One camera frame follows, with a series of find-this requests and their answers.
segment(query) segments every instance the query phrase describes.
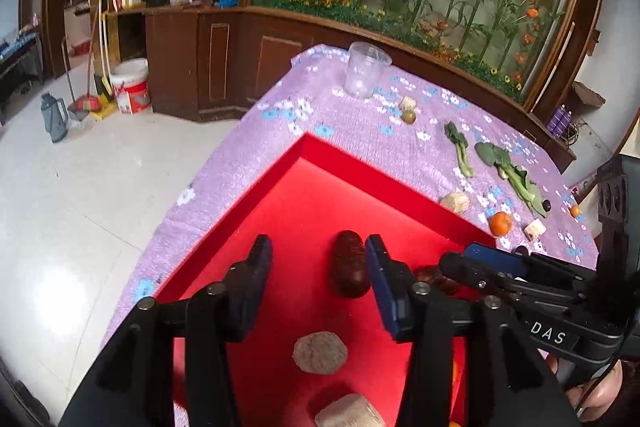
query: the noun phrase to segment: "table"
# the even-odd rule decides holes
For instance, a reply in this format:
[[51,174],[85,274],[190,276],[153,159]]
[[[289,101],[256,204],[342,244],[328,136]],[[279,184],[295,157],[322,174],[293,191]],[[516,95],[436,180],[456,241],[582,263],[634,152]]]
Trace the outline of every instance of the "table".
[[[133,304],[152,295],[200,238],[303,133],[313,133],[389,176],[439,201],[464,190],[470,208],[464,217],[488,230],[487,219],[503,210],[513,217],[511,232],[497,240],[503,250],[518,245],[558,259],[595,267],[598,251],[584,222],[573,218],[575,203],[544,150],[509,125],[447,89],[391,67],[369,100],[340,87],[348,52],[317,45],[292,59],[292,68],[242,118],[182,191],[151,238],[120,297],[105,341]],[[403,96],[417,100],[417,121],[400,120]],[[454,146],[444,134],[453,121],[469,142],[474,178],[458,169]],[[490,140],[510,151],[550,200],[546,233],[530,242],[522,229],[536,216],[495,168],[482,163],[473,145]],[[178,418],[186,418],[177,410]]]
[[[18,64],[21,64],[29,57],[33,58],[38,80],[40,83],[43,83],[42,45],[40,44],[40,36],[37,32],[18,37],[12,44],[2,50],[2,53],[0,53],[0,82],[2,82],[2,79]],[[17,86],[0,85],[0,93],[6,93],[8,99],[15,87]],[[4,124],[4,116],[2,115],[4,102],[4,100],[0,100],[0,125]]]

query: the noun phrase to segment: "black cable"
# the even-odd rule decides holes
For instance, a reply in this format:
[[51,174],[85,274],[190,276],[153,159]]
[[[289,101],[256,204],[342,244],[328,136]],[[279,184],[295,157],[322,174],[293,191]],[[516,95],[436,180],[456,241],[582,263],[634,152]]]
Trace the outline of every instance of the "black cable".
[[629,336],[631,336],[631,333],[633,333],[634,328],[636,327],[636,324],[638,324],[638,318],[639,317],[640,317],[640,310],[636,309],[636,313],[634,313],[634,316],[631,317],[631,319],[629,319],[629,322],[626,325],[625,333],[622,336],[622,342],[620,342],[620,345],[615,350],[615,352],[613,354],[613,357],[611,359],[611,363],[609,363],[609,367],[607,367],[604,370],[604,372],[598,378],[596,378],[596,381],[594,382],[594,384],[582,396],[582,398],[580,399],[580,402],[578,402],[578,405],[576,405],[575,408],[574,408],[576,413],[578,413],[578,411],[580,411],[580,409],[582,409],[582,406],[587,401],[587,398],[591,396],[591,393],[593,392],[593,390],[596,387],[598,387],[602,383],[602,381],[605,378],[607,378],[607,375],[611,371],[613,371],[613,368],[616,367],[616,364],[618,363],[618,360],[620,359],[620,351],[622,351],[622,348],[626,344],[626,341],[628,341]]

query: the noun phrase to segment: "screw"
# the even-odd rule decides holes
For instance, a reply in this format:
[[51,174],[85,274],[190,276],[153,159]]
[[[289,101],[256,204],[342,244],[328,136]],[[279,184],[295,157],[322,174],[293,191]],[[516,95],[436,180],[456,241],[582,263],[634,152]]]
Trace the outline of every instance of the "screw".
[[138,301],[138,308],[141,310],[150,310],[156,304],[156,300],[153,297],[143,297]]
[[411,289],[418,295],[427,295],[427,293],[431,291],[431,286],[429,286],[426,282],[414,282],[414,285],[411,286]]
[[500,299],[495,295],[487,295],[483,300],[484,305],[490,310],[497,310],[501,304]]
[[207,293],[209,295],[220,295],[221,293],[224,293],[225,290],[225,283],[223,282],[214,282],[207,286]]

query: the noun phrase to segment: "plastic measuring cup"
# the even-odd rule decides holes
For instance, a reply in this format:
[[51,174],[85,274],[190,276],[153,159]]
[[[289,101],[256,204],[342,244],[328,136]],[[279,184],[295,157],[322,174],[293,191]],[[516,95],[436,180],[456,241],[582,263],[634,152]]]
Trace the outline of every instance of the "plastic measuring cup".
[[344,90],[351,96],[370,98],[390,65],[391,57],[380,48],[366,42],[354,42],[349,46]]

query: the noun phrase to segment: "wooden cabinet door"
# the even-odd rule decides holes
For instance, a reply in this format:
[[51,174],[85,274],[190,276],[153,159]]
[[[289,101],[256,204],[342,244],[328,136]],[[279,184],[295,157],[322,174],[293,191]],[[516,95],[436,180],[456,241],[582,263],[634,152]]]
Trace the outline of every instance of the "wooden cabinet door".
[[255,103],[291,68],[291,59],[314,44],[304,23],[251,14],[242,25],[246,46],[245,96]]
[[229,118],[238,105],[239,15],[203,14],[198,23],[198,105],[203,120]]
[[146,16],[149,95],[155,112],[198,121],[197,13]]

